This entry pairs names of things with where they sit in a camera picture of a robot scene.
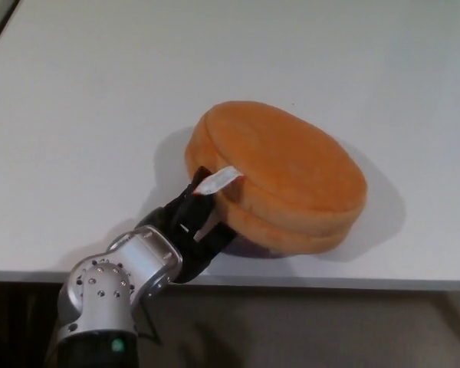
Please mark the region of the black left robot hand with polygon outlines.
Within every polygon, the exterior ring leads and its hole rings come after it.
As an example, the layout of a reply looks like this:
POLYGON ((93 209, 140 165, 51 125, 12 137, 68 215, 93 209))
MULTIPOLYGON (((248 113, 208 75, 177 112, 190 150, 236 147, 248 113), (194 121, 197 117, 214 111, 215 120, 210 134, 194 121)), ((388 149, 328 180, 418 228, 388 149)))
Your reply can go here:
POLYGON ((152 225, 160 230, 182 256, 182 269, 175 284, 185 284, 198 277, 237 236, 236 231, 218 222, 199 240, 196 232, 209 220, 215 208, 214 195, 196 195, 194 190, 211 175, 200 166, 184 191, 163 207, 154 209, 136 226, 152 225))

